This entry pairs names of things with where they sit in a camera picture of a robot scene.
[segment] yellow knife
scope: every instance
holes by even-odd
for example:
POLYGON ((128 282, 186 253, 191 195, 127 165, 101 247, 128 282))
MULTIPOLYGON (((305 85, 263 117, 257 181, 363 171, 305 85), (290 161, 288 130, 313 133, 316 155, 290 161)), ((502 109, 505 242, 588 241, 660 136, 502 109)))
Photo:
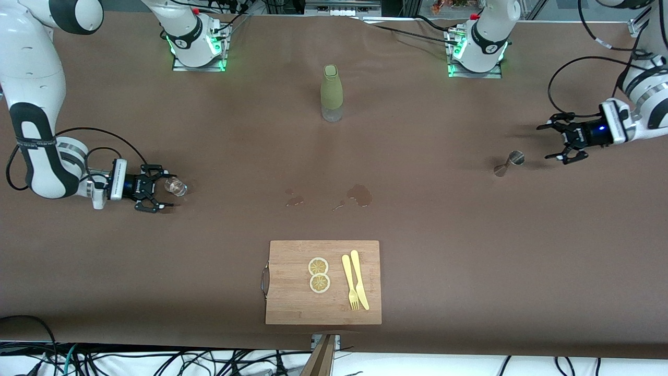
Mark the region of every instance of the yellow knife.
POLYGON ((362 271, 359 268, 359 254, 356 250, 350 251, 350 258, 353 260, 353 267, 355 267, 355 275, 357 276, 357 286, 355 287, 357 297, 359 298, 359 302, 362 303, 362 307, 364 307, 365 310, 369 310, 367 294, 364 292, 364 285, 362 285, 362 271))

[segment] cutting board handle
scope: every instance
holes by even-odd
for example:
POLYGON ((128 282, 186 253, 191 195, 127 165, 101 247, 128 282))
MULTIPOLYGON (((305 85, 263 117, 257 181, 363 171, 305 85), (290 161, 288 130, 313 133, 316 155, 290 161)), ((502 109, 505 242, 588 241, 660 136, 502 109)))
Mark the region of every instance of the cutting board handle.
POLYGON ((262 294, 265 296, 265 301, 267 300, 267 294, 269 293, 269 276, 269 261, 267 261, 265 268, 262 269, 262 276, 260 277, 260 290, 262 290, 262 294))

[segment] wooden cutting board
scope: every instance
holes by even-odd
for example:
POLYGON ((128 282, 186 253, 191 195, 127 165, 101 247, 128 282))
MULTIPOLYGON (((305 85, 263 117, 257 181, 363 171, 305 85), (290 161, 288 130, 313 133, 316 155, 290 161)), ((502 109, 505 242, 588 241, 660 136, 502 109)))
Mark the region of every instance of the wooden cutting board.
MULTIPOLYGON (((353 282, 357 278, 353 271, 353 282)), ((374 325, 382 322, 380 292, 380 245, 376 240, 275 240, 269 248, 267 324, 374 325), (362 282, 369 310, 353 311, 348 301, 348 282, 341 257, 359 253, 362 282), (329 264, 329 289, 311 290, 309 262, 316 257, 329 264)))

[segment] black label band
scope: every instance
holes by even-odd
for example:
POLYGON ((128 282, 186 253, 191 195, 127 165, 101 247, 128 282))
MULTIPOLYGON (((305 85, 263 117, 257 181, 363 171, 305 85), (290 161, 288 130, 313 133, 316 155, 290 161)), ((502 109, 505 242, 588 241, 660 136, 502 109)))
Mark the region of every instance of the black label band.
POLYGON ((16 143, 20 147, 24 147, 27 149, 37 149, 37 148, 55 146, 56 140, 55 138, 52 138, 50 140, 39 140, 37 138, 25 138, 16 136, 16 143))
POLYGON ((473 37, 474 42, 480 46, 482 53, 485 55, 495 54, 508 40, 508 37, 502 41, 490 41, 489 39, 485 39, 485 37, 478 32, 478 22, 475 22, 473 27, 471 27, 471 36, 473 37))
POLYGON ((170 41, 172 41, 173 45, 182 50, 187 50, 188 48, 190 48, 192 42, 194 42, 195 40, 197 40, 197 38, 200 37, 200 34, 202 34, 202 19, 197 16, 195 16, 195 19, 197 20, 197 24, 190 33, 187 33, 186 35, 181 35, 179 37, 167 33, 167 37, 169 38, 170 41))

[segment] metal jigger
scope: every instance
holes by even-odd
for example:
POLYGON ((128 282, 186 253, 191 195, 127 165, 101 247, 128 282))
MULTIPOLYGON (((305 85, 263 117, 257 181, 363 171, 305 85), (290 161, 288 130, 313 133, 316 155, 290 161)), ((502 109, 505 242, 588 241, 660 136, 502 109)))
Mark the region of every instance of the metal jigger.
POLYGON ((508 159, 503 165, 498 165, 494 167, 494 174, 498 177, 503 177, 508 171, 510 165, 521 166, 524 164, 524 153, 521 151, 513 150, 508 155, 508 159))

